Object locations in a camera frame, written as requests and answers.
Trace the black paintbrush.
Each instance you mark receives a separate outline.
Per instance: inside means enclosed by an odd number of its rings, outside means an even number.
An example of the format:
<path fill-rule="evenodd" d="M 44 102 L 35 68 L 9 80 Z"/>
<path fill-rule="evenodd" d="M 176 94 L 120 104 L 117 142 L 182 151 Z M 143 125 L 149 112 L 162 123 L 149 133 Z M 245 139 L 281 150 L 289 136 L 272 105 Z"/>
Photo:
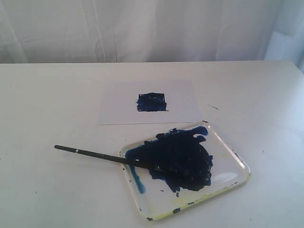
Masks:
<path fill-rule="evenodd" d="M 165 175 L 169 175 L 169 176 L 173 176 L 173 177 L 186 178 L 188 176 L 187 174 L 182 174 L 182 173 L 178 172 L 177 170 L 165 168 L 165 167 L 159 166 L 157 164 L 148 164 L 148 163 L 144 163 L 142 161 L 112 156 L 112 155 L 108 155 L 108 154 L 96 153 L 96 152 L 66 147 L 66 146 L 62 146 L 62 145 L 54 145 L 54 148 L 58 149 L 58 150 L 66 151 L 66 152 L 72 152 L 72 153 L 77 153 L 77 154 L 94 157 L 94 158 L 99 158 L 99 159 L 103 159 L 103 160 L 107 160 L 107 161 L 131 165 L 131 166 L 135 166 L 135 167 L 139 167 L 139 168 L 143 168 L 143 169 L 152 169 L 156 172 L 163 173 Z"/>

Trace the white paint tray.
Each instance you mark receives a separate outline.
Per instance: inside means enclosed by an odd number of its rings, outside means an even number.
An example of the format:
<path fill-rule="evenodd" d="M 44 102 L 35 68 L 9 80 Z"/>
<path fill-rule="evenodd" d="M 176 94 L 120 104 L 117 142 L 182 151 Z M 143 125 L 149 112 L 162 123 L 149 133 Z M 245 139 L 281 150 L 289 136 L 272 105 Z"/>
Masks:
<path fill-rule="evenodd" d="M 201 121 L 188 124 L 181 129 L 188 131 L 198 127 L 204 127 L 208 131 L 208 135 L 205 136 L 207 140 L 201 145 L 213 157 L 210 186 L 199 191 L 180 188 L 179 191 L 172 192 L 163 180 L 153 179 L 147 169 L 131 168 L 127 164 L 122 164 L 138 211 L 149 221 L 176 214 L 249 180 L 251 172 L 248 165 L 224 143 L 208 123 Z"/>

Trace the white paper sheet with square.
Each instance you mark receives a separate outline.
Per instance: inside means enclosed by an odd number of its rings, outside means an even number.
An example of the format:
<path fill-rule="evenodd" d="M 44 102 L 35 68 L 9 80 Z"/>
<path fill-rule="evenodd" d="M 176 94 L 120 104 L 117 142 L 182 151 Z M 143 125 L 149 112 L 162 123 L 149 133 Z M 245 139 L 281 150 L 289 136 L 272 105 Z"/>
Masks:
<path fill-rule="evenodd" d="M 142 99 L 155 94 L 162 110 L 148 112 Z M 190 80 L 108 83 L 102 95 L 98 125 L 191 123 L 202 120 Z"/>

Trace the white curtain backdrop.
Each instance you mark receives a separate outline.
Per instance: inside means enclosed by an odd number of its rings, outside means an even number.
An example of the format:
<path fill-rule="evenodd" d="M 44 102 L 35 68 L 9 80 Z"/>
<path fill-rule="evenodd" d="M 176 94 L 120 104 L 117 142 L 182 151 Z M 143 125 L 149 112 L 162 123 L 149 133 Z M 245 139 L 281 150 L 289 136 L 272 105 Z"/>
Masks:
<path fill-rule="evenodd" d="M 3 0 L 1 63 L 289 60 L 301 0 Z"/>

